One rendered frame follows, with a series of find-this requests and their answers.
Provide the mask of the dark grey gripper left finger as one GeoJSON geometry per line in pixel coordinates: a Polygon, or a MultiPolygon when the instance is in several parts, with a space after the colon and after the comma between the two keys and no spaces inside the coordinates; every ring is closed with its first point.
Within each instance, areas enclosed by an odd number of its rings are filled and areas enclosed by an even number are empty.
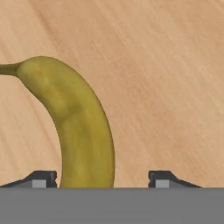
{"type": "Polygon", "coordinates": [[[6,187],[23,187],[23,188],[56,188],[57,172],[56,171],[33,171],[27,177],[3,185],[6,187]]]}

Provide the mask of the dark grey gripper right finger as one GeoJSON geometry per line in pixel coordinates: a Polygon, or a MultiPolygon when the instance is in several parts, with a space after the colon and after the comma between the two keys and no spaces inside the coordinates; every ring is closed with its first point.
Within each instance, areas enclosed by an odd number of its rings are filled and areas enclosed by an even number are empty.
{"type": "Polygon", "coordinates": [[[149,188],[196,187],[198,185],[177,178],[171,171],[149,171],[149,188]]]}

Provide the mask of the yellow-green banana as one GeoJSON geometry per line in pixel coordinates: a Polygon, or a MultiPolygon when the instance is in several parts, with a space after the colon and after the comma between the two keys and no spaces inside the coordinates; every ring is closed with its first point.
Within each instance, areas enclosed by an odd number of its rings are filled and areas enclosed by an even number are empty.
{"type": "Polygon", "coordinates": [[[73,68],[46,56],[0,64],[45,106],[59,136],[62,187],[112,187],[115,148],[102,104],[73,68]]]}

